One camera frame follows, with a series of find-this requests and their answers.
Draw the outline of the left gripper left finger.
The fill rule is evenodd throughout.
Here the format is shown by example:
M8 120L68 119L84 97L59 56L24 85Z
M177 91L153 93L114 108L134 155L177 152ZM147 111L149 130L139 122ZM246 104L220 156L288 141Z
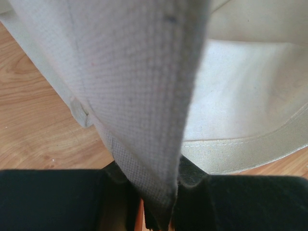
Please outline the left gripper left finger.
M3 231L132 231L140 197L118 165L0 173Z

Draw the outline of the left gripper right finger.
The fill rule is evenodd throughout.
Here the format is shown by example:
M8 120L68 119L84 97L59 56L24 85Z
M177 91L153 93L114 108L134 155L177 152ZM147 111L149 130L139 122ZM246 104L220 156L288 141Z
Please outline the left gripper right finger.
M181 157L171 224L177 231L305 231L308 181L209 175Z

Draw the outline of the beige canvas tote bag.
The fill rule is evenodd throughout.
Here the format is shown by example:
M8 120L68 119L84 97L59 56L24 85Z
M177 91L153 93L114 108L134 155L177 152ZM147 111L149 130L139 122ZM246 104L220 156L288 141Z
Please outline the beige canvas tote bag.
M0 20L97 129L148 229L175 230L181 157L239 175L308 145L305 0L3 0Z

